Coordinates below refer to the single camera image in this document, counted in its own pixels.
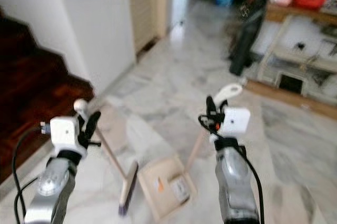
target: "black cable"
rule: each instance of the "black cable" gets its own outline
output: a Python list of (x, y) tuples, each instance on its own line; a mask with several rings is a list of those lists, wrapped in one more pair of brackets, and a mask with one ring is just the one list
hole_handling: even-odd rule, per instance
[[(201, 119), (202, 117), (204, 117), (203, 115), (200, 115), (198, 117), (198, 120), (201, 124), (201, 126), (206, 129), (207, 131), (209, 131), (211, 134), (214, 134), (216, 135), (219, 139), (222, 139), (222, 140), (226, 140), (223, 136), (219, 135), (217, 133), (217, 131), (215, 130), (212, 130), (210, 129), (205, 123), (204, 121)], [(231, 146), (228, 146), (228, 147), (233, 147), (238, 153), (239, 155), (243, 158), (243, 160), (245, 160), (245, 162), (248, 164), (249, 168), (251, 169), (254, 177), (255, 177), (255, 180), (256, 180), (256, 183), (257, 183), (257, 190), (259, 191), (259, 203), (260, 203), (260, 224), (264, 224), (264, 205), (263, 205), (263, 193), (262, 193), (262, 185), (261, 185), (261, 182), (260, 182), (260, 178), (259, 176), (257, 175), (257, 172), (256, 170), (254, 169), (254, 166), (251, 164), (251, 162), (247, 159), (247, 157), (240, 151), (239, 147), (236, 146), (236, 145), (231, 145)]]
[[(35, 128), (31, 128), (28, 129), (19, 139), (14, 151), (13, 151), (13, 158), (12, 158), (12, 173), (13, 173), (13, 177), (14, 177), (14, 182), (15, 182), (15, 186), (18, 192), (21, 191), (20, 188), (20, 183), (19, 183), (19, 179), (17, 177), (16, 174), (16, 156), (17, 156), (17, 150), (18, 148), (21, 146), (22, 142), (24, 142), (32, 133), (34, 132), (38, 132), (40, 131), (40, 128), (35, 127)], [(21, 202), (21, 206), (22, 206), (22, 214), (23, 216), (26, 215), (26, 206), (25, 206), (25, 201), (22, 197), (22, 193), (19, 194), (19, 198), (20, 198), (20, 202)]]
[(18, 202), (19, 198), (22, 197), (22, 192), (24, 191), (24, 189), (26, 189), (28, 186), (30, 186), (32, 183), (34, 183), (36, 180), (37, 180), (37, 178), (34, 178), (31, 181), (29, 181), (27, 184), (25, 184), (22, 187), (22, 189), (17, 192), (17, 194), (15, 196), (15, 200), (14, 200), (14, 213), (15, 213), (15, 219), (16, 219), (16, 223), (17, 224), (20, 224), (19, 214), (17, 212), (17, 202)]

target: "vacuum cleaner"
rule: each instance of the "vacuum cleaner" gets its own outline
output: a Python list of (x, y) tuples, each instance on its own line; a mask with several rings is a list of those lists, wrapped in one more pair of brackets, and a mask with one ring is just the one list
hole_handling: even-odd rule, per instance
[[(264, 224), (262, 186), (246, 148), (237, 138), (246, 132), (250, 112), (231, 107), (228, 99), (239, 95), (242, 87), (230, 84), (213, 98), (206, 99), (206, 114), (199, 116), (201, 126), (210, 133), (216, 149), (215, 174), (219, 183), (219, 203), (225, 224)], [(254, 175), (259, 191), (260, 217), (251, 187)]]
[(255, 0), (250, 6), (249, 15), (239, 33), (238, 42), (230, 55), (230, 72), (241, 75), (245, 66), (252, 63), (250, 49), (254, 44), (263, 23), (268, 0)]

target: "wooden staircase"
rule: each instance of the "wooden staircase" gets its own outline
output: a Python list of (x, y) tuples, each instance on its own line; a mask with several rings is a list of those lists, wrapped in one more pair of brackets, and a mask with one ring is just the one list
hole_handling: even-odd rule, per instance
[[(11, 174), (13, 150), (22, 133), (59, 115), (72, 115), (73, 102), (90, 100), (90, 83), (70, 75), (62, 56), (37, 46), (27, 25), (0, 18), (0, 183)], [(21, 165), (47, 140), (35, 135), (18, 153)]]

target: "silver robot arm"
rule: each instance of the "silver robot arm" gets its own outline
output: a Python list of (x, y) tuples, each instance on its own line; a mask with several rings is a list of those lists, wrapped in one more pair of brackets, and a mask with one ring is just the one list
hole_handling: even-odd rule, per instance
[(207, 114), (201, 115), (199, 121), (211, 132), (210, 141), (217, 152), (215, 173), (219, 182), (219, 203), (224, 223), (257, 224), (260, 220), (251, 188), (252, 172), (245, 147), (239, 146), (237, 141), (246, 132), (250, 112), (246, 108), (230, 107), (227, 103), (227, 99), (241, 92), (240, 85), (230, 84), (214, 98), (209, 96), (206, 102)]
[(44, 125), (50, 131), (54, 145), (54, 156), (38, 179), (35, 197), (29, 206), (25, 224), (61, 224), (63, 223), (70, 194), (75, 187), (75, 176), (80, 160), (87, 156), (91, 142), (101, 115), (95, 112), (92, 116), (80, 114), (77, 118), (55, 117), (50, 125)]

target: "white shelf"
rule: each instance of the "white shelf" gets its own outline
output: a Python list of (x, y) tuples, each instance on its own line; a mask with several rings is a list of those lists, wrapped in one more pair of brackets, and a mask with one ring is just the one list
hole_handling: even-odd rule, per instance
[[(272, 53), (275, 57), (279, 59), (299, 64), (307, 63), (308, 60), (311, 58), (311, 56), (308, 54), (305, 54), (303, 52), (297, 52), (289, 48), (282, 47), (280, 45), (276, 45)], [(309, 63), (308, 66), (337, 73), (337, 60), (333, 59), (329, 60), (318, 58), (316, 61)]]
[(316, 83), (313, 81), (309, 82), (308, 96), (320, 100), (324, 103), (329, 103), (332, 105), (337, 105), (337, 97), (333, 98), (331, 96), (325, 95)]

